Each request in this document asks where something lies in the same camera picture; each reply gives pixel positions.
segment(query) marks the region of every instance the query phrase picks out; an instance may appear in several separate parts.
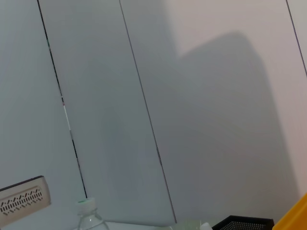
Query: air vent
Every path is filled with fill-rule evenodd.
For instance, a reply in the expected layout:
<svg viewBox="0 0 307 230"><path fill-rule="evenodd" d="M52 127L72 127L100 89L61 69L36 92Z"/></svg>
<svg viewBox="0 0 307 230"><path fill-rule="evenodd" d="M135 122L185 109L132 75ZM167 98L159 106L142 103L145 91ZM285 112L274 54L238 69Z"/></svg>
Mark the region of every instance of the air vent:
<svg viewBox="0 0 307 230"><path fill-rule="evenodd" d="M0 190L0 228L50 205L49 190L39 176Z"/></svg>

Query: black mesh basket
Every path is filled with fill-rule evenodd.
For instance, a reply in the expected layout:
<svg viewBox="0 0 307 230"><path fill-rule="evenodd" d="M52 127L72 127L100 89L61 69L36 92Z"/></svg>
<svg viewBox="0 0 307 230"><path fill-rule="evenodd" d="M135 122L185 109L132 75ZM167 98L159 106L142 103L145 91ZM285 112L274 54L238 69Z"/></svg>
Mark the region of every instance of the black mesh basket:
<svg viewBox="0 0 307 230"><path fill-rule="evenodd" d="M262 219L253 217L229 216L217 225L213 230L272 230L273 219Z"/></svg>

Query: yellow object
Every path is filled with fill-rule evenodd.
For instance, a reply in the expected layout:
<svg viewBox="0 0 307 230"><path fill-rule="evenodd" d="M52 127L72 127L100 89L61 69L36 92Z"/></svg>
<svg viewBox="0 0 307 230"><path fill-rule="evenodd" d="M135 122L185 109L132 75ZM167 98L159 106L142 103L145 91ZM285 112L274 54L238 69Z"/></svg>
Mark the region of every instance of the yellow object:
<svg viewBox="0 0 307 230"><path fill-rule="evenodd" d="M307 230L307 194L287 212L273 230Z"/></svg>

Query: bottle cap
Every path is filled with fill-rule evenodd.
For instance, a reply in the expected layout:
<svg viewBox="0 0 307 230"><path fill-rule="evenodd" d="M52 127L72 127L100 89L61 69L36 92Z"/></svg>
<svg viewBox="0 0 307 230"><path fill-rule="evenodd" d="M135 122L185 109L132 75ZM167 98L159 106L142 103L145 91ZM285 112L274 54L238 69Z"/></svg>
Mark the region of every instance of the bottle cap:
<svg viewBox="0 0 307 230"><path fill-rule="evenodd" d="M96 207L95 198L87 198L77 202L78 215L84 215L94 211Z"/></svg>

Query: clear plastic bottle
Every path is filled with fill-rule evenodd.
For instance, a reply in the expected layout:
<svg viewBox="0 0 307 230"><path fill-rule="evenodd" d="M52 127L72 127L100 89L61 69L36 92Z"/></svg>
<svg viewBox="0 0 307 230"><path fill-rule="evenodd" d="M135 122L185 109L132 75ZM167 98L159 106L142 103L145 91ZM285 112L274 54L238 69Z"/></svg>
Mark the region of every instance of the clear plastic bottle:
<svg viewBox="0 0 307 230"><path fill-rule="evenodd" d="M88 198L77 203L80 216L77 230L109 230L107 224L97 214L94 198Z"/></svg>

